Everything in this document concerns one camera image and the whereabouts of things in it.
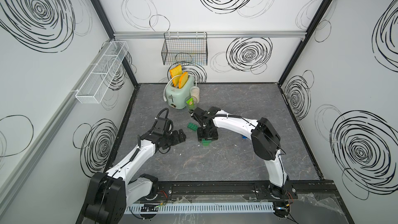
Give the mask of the dark green long lego brick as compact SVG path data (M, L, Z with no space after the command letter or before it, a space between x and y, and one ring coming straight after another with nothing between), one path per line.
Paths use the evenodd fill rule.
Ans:
M193 123L191 123L191 122L188 123L187 127L188 127L190 130L192 130L192 131L197 131L198 128L199 128L199 126L197 126L196 124L193 124Z

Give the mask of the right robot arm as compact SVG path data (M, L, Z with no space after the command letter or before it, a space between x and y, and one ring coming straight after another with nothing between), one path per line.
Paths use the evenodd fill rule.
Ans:
M248 119L217 107L211 107L208 111L198 107L189 113L199 124L199 142L216 141L219 137L218 129L227 129L251 140L255 154L264 160L268 171L269 193L276 199L287 193L285 184L288 175L282 162L284 150L280 145L279 134L268 119Z

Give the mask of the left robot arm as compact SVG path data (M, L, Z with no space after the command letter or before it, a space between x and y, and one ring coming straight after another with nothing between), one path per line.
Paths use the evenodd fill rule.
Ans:
M155 199L159 192L158 178L142 174L132 180L133 176L159 149L170 150L186 138L182 129L174 130L168 116L158 114L152 127L137 137L137 145L131 152L106 172L91 177L78 221L87 218L96 224L117 224L136 201Z

